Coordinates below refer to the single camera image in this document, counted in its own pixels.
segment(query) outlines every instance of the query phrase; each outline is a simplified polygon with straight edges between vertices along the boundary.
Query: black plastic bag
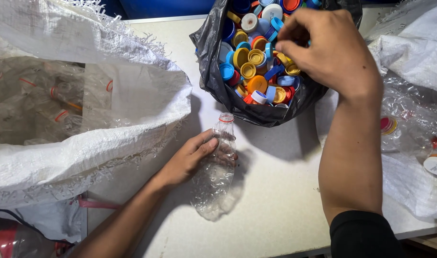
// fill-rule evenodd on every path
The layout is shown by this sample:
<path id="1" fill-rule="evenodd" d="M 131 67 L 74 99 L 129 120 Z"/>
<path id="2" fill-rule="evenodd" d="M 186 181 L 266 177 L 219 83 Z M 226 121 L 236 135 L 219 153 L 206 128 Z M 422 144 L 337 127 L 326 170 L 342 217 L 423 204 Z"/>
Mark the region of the black plastic bag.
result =
<path id="1" fill-rule="evenodd" d="M 327 87 L 315 82 L 306 73 L 301 72 L 303 81 L 298 88 L 288 110 L 266 105 L 248 105 L 237 96 L 234 89 L 221 79 L 218 55 L 220 52 L 221 29 L 227 17 L 228 4 L 232 0 L 216 0 L 209 16 L 201 28 L 190 35 L 193 44 L 198 49 L 200 86 L 209 92 L 218 102 L 223 103 L 230 113 L 251 124 L 264 127 L 281 125 L 301 114 L 310 105 L 317 102 Z M 360 0 L 323 0 L 322 7 L 326 10 L 347 9 L 358 27 L 362 18 Z"/>

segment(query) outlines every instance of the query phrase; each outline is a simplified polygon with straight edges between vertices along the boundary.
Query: white table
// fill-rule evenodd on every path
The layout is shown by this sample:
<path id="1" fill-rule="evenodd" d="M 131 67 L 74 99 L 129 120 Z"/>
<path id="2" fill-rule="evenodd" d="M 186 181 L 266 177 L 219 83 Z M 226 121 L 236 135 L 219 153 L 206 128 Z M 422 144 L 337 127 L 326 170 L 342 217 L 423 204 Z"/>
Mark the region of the white table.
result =
<path id="1" fill-rule="evenodd" d="M 360 32 L 369 30 L 389 8 L 364 9 Z M 193 85 L 191 115 L 155 159 L 138 170 L 127 167 L 110 181 L 93 186 L 88 196 L 123 203 L 129 199 L 190 137 L 210 128 L 225 111 L 199 88 L 195 47 L 188 35 L 200 19 L 130 21 L 136 35 L 143 32 L 165 42 L 168 56 L 185 71 Z M 134 257 L 233 258 L 302 257 L 327 252 L 330 245 L 317 173 L 321 157 L 313 109 L 271 129 L 236 121 L 239 167 L 233 179 L 233 210 L 216 222 L 199 216 L 189 203 L 190 185 L 173 191 L 161 207 Z M 384 196 L 384 216 L 399 239 L 437 232 L 437 220 L 420 221 L 396 201 Z M 89 209 L 88 232 L 111 211 Z"/>

